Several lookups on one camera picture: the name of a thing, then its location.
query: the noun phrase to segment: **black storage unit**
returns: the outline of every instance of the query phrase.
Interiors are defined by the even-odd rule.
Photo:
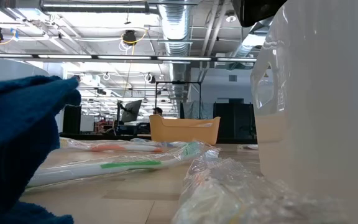
[[[81,126],[81,107],[66,106],[63,119],[63,133],[79,134]]]
[[[214,117],[220,116],[218,139],[255,139],[255,118],[252,104],[215,103]]]

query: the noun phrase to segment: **workbench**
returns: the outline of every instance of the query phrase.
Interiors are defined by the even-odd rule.
[[[221,144],[220,157],[231,157],[260,174],[259,154]],[[106,157],[111,152],[53,151],[43,166]],[[174,216],[182,181],[190,163],[162,170],[137,170],[27,190],[21,201],[32,202],[56,215],[73,215],[76,224],[166,224]]]

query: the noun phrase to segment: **person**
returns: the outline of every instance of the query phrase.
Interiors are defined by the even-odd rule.
[[[153,114],[162,116],[162,110],[159,107],[153,109]]]

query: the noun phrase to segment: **computer monitor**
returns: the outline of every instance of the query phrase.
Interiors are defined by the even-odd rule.
[[[142,100],[133,101],[125,105],[125,110],[122,113],[121,121],[122,122],[131,122],[136,121],[137,115],[139,114],[140,106]]]

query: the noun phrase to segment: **black stand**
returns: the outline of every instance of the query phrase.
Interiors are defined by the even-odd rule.
[[[154,103],[154,107],[157,107],[157,92],[158,92],[158,84],[160,83],[170,83],[172,85],[186,85],[186,84],[198,84],[198,86],[200,87],[200,95],[199,95],[199,100],[198,100],[198,119],[201,119],[201,82],[182,82],[182,81],[173,81],[173,82],[155,82],[155,103]]]

